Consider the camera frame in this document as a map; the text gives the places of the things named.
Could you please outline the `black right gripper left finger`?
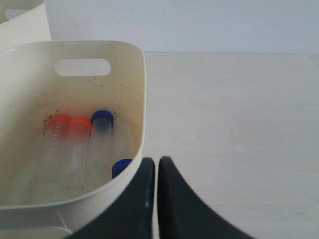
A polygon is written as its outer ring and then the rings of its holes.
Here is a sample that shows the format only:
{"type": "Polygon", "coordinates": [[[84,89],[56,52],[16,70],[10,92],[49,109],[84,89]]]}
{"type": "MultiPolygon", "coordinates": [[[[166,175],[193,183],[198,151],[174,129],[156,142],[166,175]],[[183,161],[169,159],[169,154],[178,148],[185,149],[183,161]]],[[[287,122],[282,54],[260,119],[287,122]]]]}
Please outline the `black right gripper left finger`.
{"type": "Polygon", "coordinates": [[[97,218],[69,239],[151,239],[155,164],[145,157],[125,190],[97,218]]]}

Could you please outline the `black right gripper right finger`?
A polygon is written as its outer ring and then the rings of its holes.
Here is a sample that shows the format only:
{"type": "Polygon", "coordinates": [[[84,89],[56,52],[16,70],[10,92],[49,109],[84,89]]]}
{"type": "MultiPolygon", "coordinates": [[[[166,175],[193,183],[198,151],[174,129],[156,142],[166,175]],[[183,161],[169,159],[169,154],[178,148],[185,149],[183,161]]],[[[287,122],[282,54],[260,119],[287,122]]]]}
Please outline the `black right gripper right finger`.
{"type": "Polygon", "coordinates": [[[169,156],[159,161],[157,211],[161,239],[252,238],[207,206],[169,156]]]}

